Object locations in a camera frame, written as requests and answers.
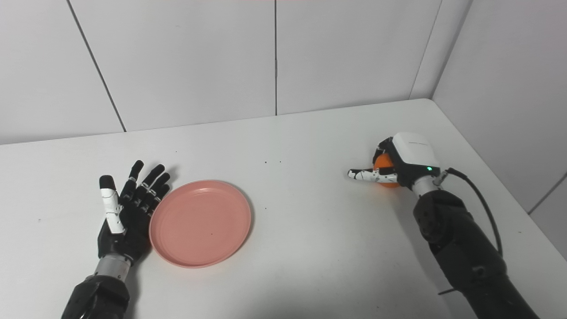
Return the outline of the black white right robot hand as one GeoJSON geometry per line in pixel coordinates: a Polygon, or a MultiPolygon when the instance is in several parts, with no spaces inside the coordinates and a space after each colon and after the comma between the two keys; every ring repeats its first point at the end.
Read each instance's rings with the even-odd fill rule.
{"type": "Polygon", "coordinates": [[[413,190],[425,182],[425,191],[435,190],[441,166],[429,141],[422,135],[399,132],[380,142],[371,160],[370,169],[350,169],[354,180],[377,183],[386,188],[405,187],[413,190]]]}

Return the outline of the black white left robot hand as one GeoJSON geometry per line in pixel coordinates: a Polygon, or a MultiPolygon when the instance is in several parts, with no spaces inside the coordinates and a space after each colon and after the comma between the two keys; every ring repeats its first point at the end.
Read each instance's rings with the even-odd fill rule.
{"type": "Polygon", "coordinates": [[[105,221],[97,238],[98,257],[117,255],[134,266],[150,250],[149,226],[157,206],[168,194],[171,176],[162,164],[156,165],[143,180],[144,167],[136,161],[122,191],[118,192],[111,175],[99,178],[105,221]]]}

